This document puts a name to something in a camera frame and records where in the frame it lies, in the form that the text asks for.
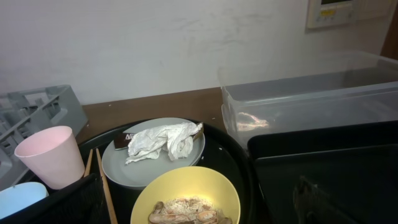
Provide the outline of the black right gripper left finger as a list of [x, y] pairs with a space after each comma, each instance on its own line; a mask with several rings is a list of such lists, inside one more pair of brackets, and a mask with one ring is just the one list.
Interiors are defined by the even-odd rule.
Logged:
[[1, 220], [6, 224], [104, 223], [101, 177], [90, 174]]

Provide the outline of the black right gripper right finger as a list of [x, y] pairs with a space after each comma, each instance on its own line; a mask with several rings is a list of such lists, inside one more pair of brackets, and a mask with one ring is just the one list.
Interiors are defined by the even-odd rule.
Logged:
[[357, 224], [358, 221], [334, 203], [330, 196], [305, 176], [293, 191], [293, 203], [299, 224]]

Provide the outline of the wooden chopstick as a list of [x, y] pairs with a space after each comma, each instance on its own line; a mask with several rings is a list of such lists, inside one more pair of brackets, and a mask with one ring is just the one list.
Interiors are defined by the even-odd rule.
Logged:
[[108, 209], [110, 223], [111, 224], [118, 224], [118, 220], [117, 220], [117, 217], [116, 217], [116, 212], [115, 212], [113, 201], [112, 201], [112, 198], [111, 198], [111, 193], [109, 191], [107, 178], [106, 178], [106, 175], [104, 174], [104, 171], [103, 171], [103, 168], [102, 168], [101, 155], [100, 155], [100, 152], [99, 152], [98, 148], [96, 148], [95, 151], [96, 151], [96, 158], [97, 158], [97, 161], [98, 161], [99, 173], [100, 173], [101, 180], [102, 180], [102, 183], [103, 183], [103, 191], [104, 191], [104, 196], [105, 196], [106, 205], [107, 205], [107, 209]]
[[93, 150], [91, 149], [86, 163], [85, 172], [83, 174], [84, 177], [90, 174], [92, 157], [93, 157]]

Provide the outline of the pink plastic cup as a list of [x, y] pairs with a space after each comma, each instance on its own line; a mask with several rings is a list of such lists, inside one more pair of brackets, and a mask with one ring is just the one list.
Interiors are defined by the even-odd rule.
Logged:
[[23, 140], [14, 151], [40, 180], [54, 190], [83, 177], [85, 165], [72, 128], [54, 126]]

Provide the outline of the light blue plastic cup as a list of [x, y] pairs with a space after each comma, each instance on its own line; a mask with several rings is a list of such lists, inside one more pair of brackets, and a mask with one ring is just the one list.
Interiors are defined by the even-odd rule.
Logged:
[[39, 182], [25, 182], [1, 191], [1, 219], [17, 213], [48, 197], [45, 185]]

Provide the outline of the brown snack wrapper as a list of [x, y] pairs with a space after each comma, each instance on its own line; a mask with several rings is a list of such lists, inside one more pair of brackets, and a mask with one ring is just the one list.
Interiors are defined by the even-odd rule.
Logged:
[[203, 123], [182, 122], [147, 128], [135, 133], [122, 133], [115, 140], [117, 150], [129, 148], [133, 153], [162, 149], [170, 152], [185, 140], [196, 140], [203, 132]]

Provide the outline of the rice and shrimp leftovers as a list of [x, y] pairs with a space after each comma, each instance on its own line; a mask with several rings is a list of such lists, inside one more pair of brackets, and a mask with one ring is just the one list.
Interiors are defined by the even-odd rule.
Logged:
[[158, 201], [148, 216], [150, 224], [233, 224], [222, 209], [201, 197]]

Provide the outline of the white napkin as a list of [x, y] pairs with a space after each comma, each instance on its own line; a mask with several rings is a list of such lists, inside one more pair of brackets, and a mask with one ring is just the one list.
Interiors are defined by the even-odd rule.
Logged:
[[161, 151], [167, 152], [171, 161], [187, 158], [193, 151], [194, 138], [202, 129], [202, 123], [179, 123], [140, 131], [127, 145], [125, 165], [144, 159], [158, 159]]

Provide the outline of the yellow bowl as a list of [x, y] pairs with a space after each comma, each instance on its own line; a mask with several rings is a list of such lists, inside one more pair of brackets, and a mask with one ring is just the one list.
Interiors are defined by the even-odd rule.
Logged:
[[168, 171], [153, 180], [138, 196], [130, 223], [148, 223], [148, 217], [158, 201], [200, 197], [239, 223], [241, 204], [234, 185], [223, 174], [206, 167], [189, 166]]

